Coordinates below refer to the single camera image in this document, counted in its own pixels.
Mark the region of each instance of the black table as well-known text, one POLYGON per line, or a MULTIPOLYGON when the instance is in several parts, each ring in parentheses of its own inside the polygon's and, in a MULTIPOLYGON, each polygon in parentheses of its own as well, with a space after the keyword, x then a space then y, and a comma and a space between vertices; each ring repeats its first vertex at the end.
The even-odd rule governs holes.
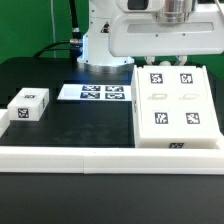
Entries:
MULTIPOLYGON (((223 84, 210 75, 223 132, 223 84)), ((11 122, 1 146, 134 147, 130 102, 58 102, 64 83, 119 84, 131 73, 78 70, 67 59, 10 59, 0 66, 0 107, 23 87, 50 89, 39 122, 11 122)), ((0 223, 222 224, 224 177, 0 174, 0 223)))

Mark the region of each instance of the white platform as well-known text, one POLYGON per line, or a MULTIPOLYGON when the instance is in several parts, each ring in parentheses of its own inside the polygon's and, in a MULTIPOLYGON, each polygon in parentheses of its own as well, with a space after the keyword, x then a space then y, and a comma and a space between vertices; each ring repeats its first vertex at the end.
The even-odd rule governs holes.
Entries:
POLYGON ((135 67, 132 110, 137 148, 217 148, 220 131, 205 67, 135 67))

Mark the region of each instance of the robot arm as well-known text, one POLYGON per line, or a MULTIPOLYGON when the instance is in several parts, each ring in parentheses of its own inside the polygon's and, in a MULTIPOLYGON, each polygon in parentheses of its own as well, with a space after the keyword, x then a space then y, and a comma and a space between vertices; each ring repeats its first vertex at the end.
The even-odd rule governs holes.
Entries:
POLYGON ((117 0, 122 11, 111 21, 109 50, 112 55, 200 55, 224 51, 224 19, 216 5, 197 4, 195 0, 166 0, 158 1, 162 6, 159 10, 158 5, 155 10, 133 10, 128 9, 128 2, 117 0))

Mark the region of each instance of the white box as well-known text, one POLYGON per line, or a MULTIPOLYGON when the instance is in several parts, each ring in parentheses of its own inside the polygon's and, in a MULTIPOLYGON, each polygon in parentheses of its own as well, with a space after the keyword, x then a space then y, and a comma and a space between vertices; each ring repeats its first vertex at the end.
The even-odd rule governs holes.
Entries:
POLYGON ((48 89, 23 88, 8 105, 9 119, 39 121, 48 103, 48 89))
POLYGON ((216 148, 220 131, 205 67, 135 67, 132 108, 138 148, 216 148))
POLYGON ((9 127, 9 124, 8 110, 0 110, 0 138, 9 127))

